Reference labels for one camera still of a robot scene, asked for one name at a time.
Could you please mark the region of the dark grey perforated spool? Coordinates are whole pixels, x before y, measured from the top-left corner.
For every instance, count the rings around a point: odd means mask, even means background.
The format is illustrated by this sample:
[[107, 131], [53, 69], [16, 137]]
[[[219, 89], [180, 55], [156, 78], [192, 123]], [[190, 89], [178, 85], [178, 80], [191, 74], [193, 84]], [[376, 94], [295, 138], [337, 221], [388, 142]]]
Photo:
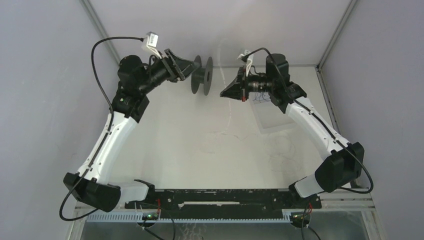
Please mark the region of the dark grey perforated spool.
[[196, 94], [203, 85], [203, 93], [207, 96], [210, 92], [212, 78], [213, 78], [213, 58], [210, 56], [207, 59], [206, 65], [202, 66], [201, 56], [197, 55], [194, 59], [195, 63], [198, 63], [200, 67], [196, 69], [191, 75], [191, 92]]

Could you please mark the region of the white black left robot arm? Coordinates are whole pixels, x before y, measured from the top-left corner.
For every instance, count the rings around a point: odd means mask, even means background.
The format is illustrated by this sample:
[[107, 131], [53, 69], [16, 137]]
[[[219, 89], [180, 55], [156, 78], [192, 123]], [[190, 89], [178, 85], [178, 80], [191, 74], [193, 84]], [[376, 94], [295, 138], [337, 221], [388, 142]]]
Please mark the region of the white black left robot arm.
[[157, 196], [149, 190], [150, 183], [138, 179], [112, 183], [110, 177], [119, 152], [150, 103], [148, 93], [165, 81], [183, 81], [201, 67], [199, 56], [186, 60], [170, 49], [164, 52], [162, 57], [151, 56], [150, 63], [143, 63], [137, 55], [120, 61], [118, 89], [103, 131], [81, 167], [63, 178], [77, 201], [103, 212], [132, 201], [145, 209], [155, 205]]

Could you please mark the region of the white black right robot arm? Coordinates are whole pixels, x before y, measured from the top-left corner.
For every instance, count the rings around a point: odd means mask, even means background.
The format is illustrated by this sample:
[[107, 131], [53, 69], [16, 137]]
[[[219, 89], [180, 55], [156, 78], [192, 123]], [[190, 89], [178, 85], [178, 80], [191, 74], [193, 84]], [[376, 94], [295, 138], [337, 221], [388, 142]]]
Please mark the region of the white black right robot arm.
[[252, 74], [252, 55], [251, 52], [239, 55], [244, 64], [220, 96], [245, 102], [250, 93], [267, 93], [271, 102], [301, 127], [322, 158], [314, 173], [289, 186], [289, 203], [302, 208], [310, 196], [331, 193], [360, 177], [363, 146], [359, 142], [351, 143], [322, 119], [307, 93], [290, 80], [286, 57], [280, 53], [269, 54], [265, 72]]

